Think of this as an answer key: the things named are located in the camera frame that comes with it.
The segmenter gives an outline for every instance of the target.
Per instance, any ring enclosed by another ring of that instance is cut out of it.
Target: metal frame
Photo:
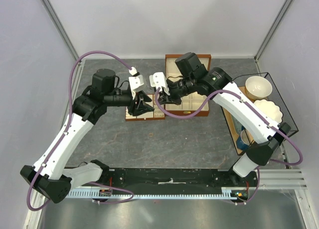
[[[245,190],[242,187],[226,187],[226,189]],[[259,190],[306,189],[306,182],[300,169],[260,169]]]
[[[308,190],[295,190],[299,208],[307,229],[318,229],[319,223],[314,212],[312,200]]]
[[[76,52],[68,34],[66,33],[58,15],[56,14],[50,0],[41,0],[44,8],[46,9],[47,13],[49,14],[51,20],[53,21],[53,24],[55,25],[57,31],[59,32],[61,38],[65,42],[66,46],[68,47],[72,57],[74,60],[77,60],[79,58],[78,53]]]
[[[271,38],[273,37],[275,31],[277,30],[278,26],[280,25],[281,21],[283,20],[284,16],[286,15],[291,3],[293,0],[285,0],[284,4],[280,8],[273,24],[271,25],[265,39],[263,40],[261,46],[259,47],[256,55],[255,60],[258,61],[263,54],[265,48],[267,47],[268,43],[270,42]]]
[[[34,191],[31,199],[31,205],[33,205],[35,208],[38,208],[43,205],[44,202],[45,197],[37,191]],[[41,213],[42,210],[37,212],[28,210],[24,220],[23,229],[36,229],[40,221]]]

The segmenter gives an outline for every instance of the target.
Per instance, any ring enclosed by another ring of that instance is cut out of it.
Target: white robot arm
[[[35,190],[58,203],[70,190],[99,180],[103,170],[108,166],[98,160],[73,169],[65,169],[65,165],[82,138],[100,116],[107,112],[107,107],[127,107],[128,113],[133,116],[154,111],[154,108],[146,104],[152,100],[142,91],[145,85],[142,75],[134,67],[130,73],[133,76],[129,77],[126,90],[114,86],[116,75],[112,70],[100,69],[93,75],[92,85],[88,86],[73,103],[72,120],[67,132],[69,116],[46,152],[33,166],[25,165],[22,168],[20,174],[29,184],[37,177],[33,185]],[[56,146],[63,134],[63,140]]]
[[[255,140],[231,170],[243,178],[259,165],[266,165],[272,153],[284,140],[277,130],[287,134],[290,126],[286,123],[278,125],[267,117],[240,91],[229,75],[218,67],[207,71],[196,54],[186,53],[175,63],[182,74],[180,80],[172,82],[166,79],[162,72],[150,76],[151,86],[159,94],[159,104],[180,105],[181,97],[193,92],[210,97],[228,110]]]

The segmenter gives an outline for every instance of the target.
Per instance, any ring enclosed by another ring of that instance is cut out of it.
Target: purple cable
[[[186,118],[192,118],[194,117],[195,115],[197,115],[201,109],[204,107],[204,105],[209,101],[210,98],[212,98],[214,95],[218,94],[218,93],[228,93],[228,94],[231,94],[233,95],[234,97],[236,97],[237,99],[241,99],[241,97],[232,92],[232,91],[228,91],[228,90],[218,90],[218,91],[214,91],[213,93],[211,93],[209,96],[207,96],[207,98],[204,100],[204,102],[202,103],[202,105],[198,108],[198,110],[196,110],[195,112],[189,114],[189,115],[186,115],[186,116],[179,116],[179,115],[175,115],[175,114],[172,114],[168,111],[166,111],[159,103],[159,100],[158,100],[158,95],[159,95],[159,92],[160,92],[160,88],[158,88],[155,92],[155,102],[156,102],[156,105],[158,106],[158,108],[163,112],[165,113],[166,115],[168,116],[171,116],[173,118],[179,118],[179,119],[186,119]],[[266,125],[269,125],[269,122],[261,115],[258,113],[258,111],[256,111],[254,109],[254,107],[252,107],[248,102],[244,102],[244,104],[252,111],[254,112]],[[304,157],[303,157],[303,154],[301,153],[300,149],[298,148],[298,146],[287,136],[285,135],[284,133],[282,133],[279,129],[271,126],[270,127],[271,129],[273,129],[275,132],[277,132],[278,134],[280,134],[285,140],[287,140],[294,148],[295,150],[297,151],[298,155],[299,155],[299,160],[295,163],[288,163],[288,162],[283,162],[283,161],[279,161],[279,160],[276,160],[276,159],[271,159],[271,161],[273,162],[276,162],[276,163],[281,163],[281,164],[285,164],[285,165],[289,165],[289,166],[295,166],[295,165],[299,165],[301,164],[301,162],[303,161]]]
[[[125,192],[125,193],[129,193],[131,194],[131,196],[127,199],[124,199],[124,200],[120,200],[120,201],[115,201],[115,202],[99,202],[99,201],[96,201],[96,200],[93,200],[93,202],[97,203],[97,204],[118,204],[118,203],[125,203],[125,202],[128,202],[130,200],[133,199],[134,197],[134,193],[130,190],[126,190],[126,189],[123,189],[123,188],[115,188],[115,187],[111,187],[111,186],[105,186],[103,184],[100,184],[100,183],[96,183],[96,182],[90,182],[89,184],[93,184],[93,185],[96,185],[96,186],[100,186],[100,187],[104,187],[104,188],[110,188],[110,189],[113,189],[113,190],[117,190],[117,191],[121,191],[121,192]]]
[[[73,67],[72,67],[72,70],[71,70],[71,73],[70,73],[70,77],[69,77],[69,85],[68,85],[68,95],[69,95],[69,119],[68,119],[68,123],[66,125],[66,128],[64,130],[64,132],[67,132],[69,127],[70,127],[70,124],[71,124],[71,121],[72,121],[72,78],[73,78],[73,74],[74,74],[74,71],[77,67],[77,65],[81,62],[81,60],[88,56],[88,55],[92,55],[92,54],[104,54],[104,55],[108,55],[108,56],[111,56],[113,58],[115,58],[116,60],[118,60],[119,62],[121,62],[123,65],[125,65],[129,70],[132,69],[132,67],[130,65],[128,65],[125,61],[123,61],[122,59],[120,59],[119,57],[109,53],[109,52],[106,52],[106,51],[90,51],[90,52],[87,52],[85,54],[83,54],[82,56],[79,57],[79,59],[76,60],[76,62],[74,63]],[[54,153],[54,151],[56,150],[56,148],[59,146],[59,144],[61,143],[61,141],[63,140],[65,134],[62,134],[61,137],[58,139],[58,141],[56,142],[56,144],[54,145],[54,147],[51,149],[51,151],[48,153],[48,155],[46,156],[46,158],[44,159],[43,163],[46,164],[51,155]],[[49,202],[50,200],[46,201],[41,207],[38,207],[38,208],[34,208],[32,205],[31,205],[31,202],[30,202],[30,199],[31,199],[31,192],[32,192],[32,188],[34,186],[34,183],[36,181],[36,179],[38,178],[38,176],[40,175],[41,171],[43,169],[43,166],[41,166],[39,168],[39,170],[37,171],[37,173],[35,174],[35,176],[33,177],[31,183],[30,183],[30,187],[28,189],[28,192],[27,192],[27,196],[26,196],[26,204],[28,206],[28,208],[35,212],[35,211],[39,211],[41,210],[42,208],[44,208]]]

